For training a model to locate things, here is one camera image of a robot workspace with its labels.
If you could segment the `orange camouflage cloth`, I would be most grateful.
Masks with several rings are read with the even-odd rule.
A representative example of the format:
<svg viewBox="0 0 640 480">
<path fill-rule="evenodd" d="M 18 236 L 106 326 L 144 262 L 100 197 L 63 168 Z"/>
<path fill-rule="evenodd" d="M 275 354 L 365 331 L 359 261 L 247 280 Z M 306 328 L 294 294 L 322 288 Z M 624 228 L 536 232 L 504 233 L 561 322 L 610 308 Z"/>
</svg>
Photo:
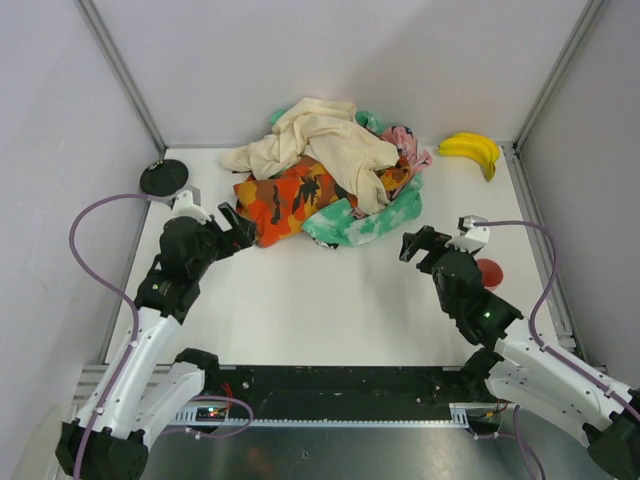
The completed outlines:
<svg viewBox="0 0 640 480">
<path fill-rule="evenodd" d="M 386 170 L 392 172 L 394 179 L 401 178 L 399 160 L 381 171 Z M 382 184 L 387 194 L 391 186 L 383 181 Z M 302 225 L 307 219 L 339 200 L 347 200 L 359 209 L 357 198 L 309 156 L 273 178 L 257 180 L 250 176 L 234 186 L 234 193 L 237 212 L 256 223 L 257 244 L 264 248 L 304 232 Z"/>
</svg>

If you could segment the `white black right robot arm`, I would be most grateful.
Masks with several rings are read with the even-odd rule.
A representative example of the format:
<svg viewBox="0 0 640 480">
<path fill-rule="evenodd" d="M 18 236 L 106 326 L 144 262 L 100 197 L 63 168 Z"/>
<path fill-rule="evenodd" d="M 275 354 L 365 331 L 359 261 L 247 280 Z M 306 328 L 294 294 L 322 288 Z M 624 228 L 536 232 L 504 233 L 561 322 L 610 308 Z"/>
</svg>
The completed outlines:
<svg viewBox="0 0 640 480">
<path fill-rule="evenodd" d="M 426 251 L 416 267 L 432 277 L 441 310 L 478 346 L 465 368 L 491 395 L 563 430 L 611 477 L 638 478 L 638 390 L 541 334 L 534 317 L 484 286 L 475 256 L 488 244 L 490 226 L 462 217 L 456 237 L 423 226 L 403 235 L 399 258 Z"/>
</svg>

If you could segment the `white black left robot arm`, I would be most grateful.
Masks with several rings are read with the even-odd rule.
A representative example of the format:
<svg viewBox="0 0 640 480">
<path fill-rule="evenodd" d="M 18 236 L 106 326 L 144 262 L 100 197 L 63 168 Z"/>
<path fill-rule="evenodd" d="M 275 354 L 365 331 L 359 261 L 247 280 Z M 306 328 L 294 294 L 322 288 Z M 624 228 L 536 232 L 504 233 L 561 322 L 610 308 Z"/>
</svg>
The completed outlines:
<svg viewBox="0 0 640 480">
<path fill-rule="evenodd" d="M 63 423 L 55 455 L 74 479 L 138 479 L 152 446 L 176 414 L 213 386 L 218 359 L 197 349 L 178 355 L 167 376 L 148 389 L 160 354 L 178 333 L 216 261 L 249 248 L 256 226 L 228 203 L 222 229 L 200 206 L 174 204 L 159 252 L 135 297 L 118 290 L 132 325 L 98 386 L 76 417 Z"/>
</svg>

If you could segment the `green white tie-dye cloth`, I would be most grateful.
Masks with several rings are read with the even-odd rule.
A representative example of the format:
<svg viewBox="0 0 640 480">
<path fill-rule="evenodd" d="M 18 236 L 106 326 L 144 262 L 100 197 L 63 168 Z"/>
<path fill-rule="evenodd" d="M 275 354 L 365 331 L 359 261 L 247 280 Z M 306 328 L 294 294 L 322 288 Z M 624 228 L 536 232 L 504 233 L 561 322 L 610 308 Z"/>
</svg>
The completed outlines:
<svg viewBox="0 0 640 480">
<path fill-rule="evenodd" d="M 380 138 L 388 128 L 367 111 L 357 112 L 355 119 L 360 126 Z M 420 194 L 422 171 L 413 176 L 408 161 L 398 155 L 400 179 L 394 179 L 389 170 L 379 173 L 380 179 L 391 186 L 387 191 L 389 203 L 380 212 L 366 215 L 351 206 L 349 201 L 339 200 L 313 214 L 303 223 L 302 230 L 318 245 L 335 250 L 340 246 L 365 245 L 417 218 L 423 206 Z"/>
</svg>

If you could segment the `cream cloth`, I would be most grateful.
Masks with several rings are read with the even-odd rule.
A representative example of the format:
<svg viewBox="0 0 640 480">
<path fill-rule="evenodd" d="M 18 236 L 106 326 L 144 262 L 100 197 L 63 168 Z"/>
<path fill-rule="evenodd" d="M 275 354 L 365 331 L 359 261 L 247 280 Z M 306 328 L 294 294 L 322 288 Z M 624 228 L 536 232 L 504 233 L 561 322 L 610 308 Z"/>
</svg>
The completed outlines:
<svg viewBox="0 0 640 480">
<path fill-rule="evenodd" d="M 220 165 L 268 179 L 294 166 L 306 155 L 319 162 L 336 183 L 357 198 L 365 214 L 389 203 L 380 170 L 396 165 L 399 155 L 355 119 L 357 107 L 347 101 L 303 98 L 274 123 L 271 133 L 222 154 Z"/>
</svg>

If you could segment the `pink plastic cup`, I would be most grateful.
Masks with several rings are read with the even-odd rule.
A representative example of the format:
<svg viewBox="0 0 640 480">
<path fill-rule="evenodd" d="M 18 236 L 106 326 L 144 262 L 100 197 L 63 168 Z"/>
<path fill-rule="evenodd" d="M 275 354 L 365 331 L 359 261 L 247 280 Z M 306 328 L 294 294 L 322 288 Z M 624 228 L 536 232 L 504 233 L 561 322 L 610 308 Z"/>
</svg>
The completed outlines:
<svg viewBox="0 0 640 480">
<path fill-rule="evenodd" d="M 482 282 L 487 290 L 494 291 L 504 279 L 504 272 L 501 266 L 490 259 L 480 258 L 476 260 L 477 266 L 482 274 Z"/>
</svg>

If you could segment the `black round disc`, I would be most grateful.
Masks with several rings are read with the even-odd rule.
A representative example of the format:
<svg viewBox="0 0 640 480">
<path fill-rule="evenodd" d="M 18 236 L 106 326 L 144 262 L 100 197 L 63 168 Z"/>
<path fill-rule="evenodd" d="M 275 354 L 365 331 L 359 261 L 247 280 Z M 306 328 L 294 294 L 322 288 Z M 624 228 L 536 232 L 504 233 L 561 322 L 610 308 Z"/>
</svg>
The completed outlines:
<svg viewBox="0 0 640 480">
<path fill-rule="evenodd" d="M 144 169 L 139 186 L 143 193 L 168 197 L 182 190 L 189 179 L 188 167 L 175 159 L 161 159 Z"/>
</svg>

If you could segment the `yellow banana bunch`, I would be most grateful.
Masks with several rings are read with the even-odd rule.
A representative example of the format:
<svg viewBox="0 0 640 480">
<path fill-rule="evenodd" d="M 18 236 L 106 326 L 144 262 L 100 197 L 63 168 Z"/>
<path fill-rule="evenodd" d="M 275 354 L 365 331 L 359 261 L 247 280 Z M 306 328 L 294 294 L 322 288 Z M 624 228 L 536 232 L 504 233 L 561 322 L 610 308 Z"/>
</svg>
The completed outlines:
<svg viewBox="0 0 640 480">
<path fill-rule="evenodd" d="M 441 156 L 473 160 L 487 182 L 494 179 L 496 164 L 500 158 L 500 149 L 493 140 L 471 132 L 458 132 L 443 140 L 438 146 L 438 153 Z"/>
</svg>

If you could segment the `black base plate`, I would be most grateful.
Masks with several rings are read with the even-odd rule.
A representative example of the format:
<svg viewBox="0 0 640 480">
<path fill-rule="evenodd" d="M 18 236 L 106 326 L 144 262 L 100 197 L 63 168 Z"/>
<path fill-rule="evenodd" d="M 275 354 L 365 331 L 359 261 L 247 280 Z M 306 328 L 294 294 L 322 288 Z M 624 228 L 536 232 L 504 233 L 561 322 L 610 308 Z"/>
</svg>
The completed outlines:
<svg viewBox="0 0 640 480">
<path fill-rule="evenodd" d="M 266 421 L 418 421 L 450 417 L 451 404 L 494 404 L 478 380 L 443 367 L 217 367 L 204 392 L 247 403 Z"/>
</svg>

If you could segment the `left aluminium corner post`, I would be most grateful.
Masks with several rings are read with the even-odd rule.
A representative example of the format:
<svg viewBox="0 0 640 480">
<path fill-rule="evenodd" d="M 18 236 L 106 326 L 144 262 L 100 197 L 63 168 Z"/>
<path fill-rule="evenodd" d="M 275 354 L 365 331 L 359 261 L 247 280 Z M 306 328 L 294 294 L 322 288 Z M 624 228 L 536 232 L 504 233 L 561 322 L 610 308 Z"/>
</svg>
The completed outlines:
<svg viewBox="0 0 640 480">
<path fill-rule="evenodd" d="M 74 4 L 143 130 L 158 154 L 163 155 L 167 149 L 166 143 L 96 3 L 75 0 Z"/>
</svg>

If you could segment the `aluminium corner post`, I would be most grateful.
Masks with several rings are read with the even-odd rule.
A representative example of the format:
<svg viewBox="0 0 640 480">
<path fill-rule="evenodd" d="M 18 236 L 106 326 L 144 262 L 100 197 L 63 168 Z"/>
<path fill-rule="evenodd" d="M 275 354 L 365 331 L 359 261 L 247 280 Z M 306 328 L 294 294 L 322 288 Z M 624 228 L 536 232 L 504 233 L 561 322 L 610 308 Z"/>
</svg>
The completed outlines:
<svg viewBox="0 0 640 480">
<path fill-rule="evenodd" d="M 96 3 L 75 0 L 74 4 L 143 130 L 158 154 L 163 155 L 167 149 L 166 143 Z"/>
<path fill-rule="evenodd" d="M 547 76 L 540 93 L 536 97 L 513 141 L 513 149 L 517 154 L 522 151 L 531 132 L 551 99 L 560 88 L 572 64 L 577 59 L 579 52 L 586 45 L 588 38 L 595 29 L 608 4 L 609 1 L 606 0 L 589 0 L 586 2 L 584 9 Z"/>
</svg>

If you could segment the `right aluminium corner post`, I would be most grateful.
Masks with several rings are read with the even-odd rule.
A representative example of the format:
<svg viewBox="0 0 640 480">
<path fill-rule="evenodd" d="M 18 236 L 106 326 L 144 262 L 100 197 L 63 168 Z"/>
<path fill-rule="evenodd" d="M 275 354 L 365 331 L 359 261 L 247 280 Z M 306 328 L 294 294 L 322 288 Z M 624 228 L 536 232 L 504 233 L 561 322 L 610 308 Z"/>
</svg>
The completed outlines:
<svg viewBox="0 0 640 480">
<path fill-rule="evenodd" d="M 572 64 L 577 59 L 579 52 L 586 45 L 588 38 L 595 29 L 608 4 L 609 1 L 606 0 L 589 0 L 586 2 L 584 9 L 547 76 L 540 93 L 536 97 L 513 141 L 513 149 L 517 154 L 522 151 L 531 132 L 551 99 L 560 88 Z"/>
</svg>

